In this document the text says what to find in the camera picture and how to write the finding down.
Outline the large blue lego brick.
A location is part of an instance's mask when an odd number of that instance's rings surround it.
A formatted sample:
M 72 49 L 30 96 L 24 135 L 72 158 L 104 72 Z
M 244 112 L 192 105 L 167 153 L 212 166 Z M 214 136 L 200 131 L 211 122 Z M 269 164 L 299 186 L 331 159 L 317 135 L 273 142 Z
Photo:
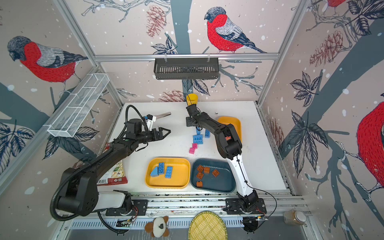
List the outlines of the large blue lego brick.
M 202 141 L 203 140 L 203 135 L 193 135 L 193 141 Z

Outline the blue lego brick slanted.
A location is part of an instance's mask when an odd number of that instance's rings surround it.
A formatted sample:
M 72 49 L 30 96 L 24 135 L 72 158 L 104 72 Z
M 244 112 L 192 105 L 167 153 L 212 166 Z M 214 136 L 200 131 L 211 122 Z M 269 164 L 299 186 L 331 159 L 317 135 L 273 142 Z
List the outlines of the blue lego brick slanted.
M 159 170 L 158 167 L 156 166 L 150 173 L 151 177 L 158 177 L 159 176 Z

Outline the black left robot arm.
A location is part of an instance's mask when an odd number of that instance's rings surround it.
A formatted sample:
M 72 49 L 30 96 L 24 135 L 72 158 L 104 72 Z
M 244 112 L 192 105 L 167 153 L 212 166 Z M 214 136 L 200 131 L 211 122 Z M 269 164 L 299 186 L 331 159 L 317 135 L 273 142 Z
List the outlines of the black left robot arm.
M 138 152 L 140 144 L 161 141 L 170 133 L 171 130 L 162 127 L 150 130 L 138 109 L 127 106 L 125 125 L 111 142 L 111 148 L 80 168 L 63 172 L 50 202 L 52 218 L 64 222 L 94 212 L 101 195 L 97 187 L 100 178 L 115 164 Z

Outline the blue lego brick long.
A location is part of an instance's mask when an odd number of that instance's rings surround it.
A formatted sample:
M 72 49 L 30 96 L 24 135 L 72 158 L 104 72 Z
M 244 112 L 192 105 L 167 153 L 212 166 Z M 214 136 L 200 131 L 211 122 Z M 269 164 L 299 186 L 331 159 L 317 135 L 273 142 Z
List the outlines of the blue lego brick long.
M 159 163 L 158 165 L 158 174 L 164 175 L 165 174 L 165 163 Z

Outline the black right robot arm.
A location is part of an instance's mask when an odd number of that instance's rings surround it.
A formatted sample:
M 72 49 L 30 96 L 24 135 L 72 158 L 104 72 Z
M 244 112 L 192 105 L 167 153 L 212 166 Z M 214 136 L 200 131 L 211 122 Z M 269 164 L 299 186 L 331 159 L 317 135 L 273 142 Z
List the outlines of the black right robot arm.
M 232 124 L 221 124 L 207 113 L 201 112 L 196 104 L 186 107 L 192 126 L 203 128 L 215 136 L 219 154 L 227 160 L 237 185 L 238 203 L 245 214 L 258 212 L 266 215 L 267 210 L 257 190 L 249 182 L 242 159 L 242 142 Z

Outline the brown lego brick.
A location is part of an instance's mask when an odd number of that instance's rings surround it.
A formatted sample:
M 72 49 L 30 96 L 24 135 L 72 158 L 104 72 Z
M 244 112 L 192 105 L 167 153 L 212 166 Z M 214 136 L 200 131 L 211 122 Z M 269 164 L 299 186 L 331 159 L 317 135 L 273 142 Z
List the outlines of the brown lego brick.
M 197 186 L 198 188 L 202 188 L 202 187 L 203 187 L 203 182 L 202 182 L 202 181 L 197 182 L 197 183 L 196 183 L 196 186 Z
M 200 173 L 202 173 L 203 171 L 204 171 L 204 167 L 203 166 L 201 166 L 201 165 L 199 165 L 198 167 L 197 167 L 197 170 L 200 172 Z
M 220 172 L 215 169 L 215 170 L 213 170 L 212 174 L 216 178 L 220 174 Z

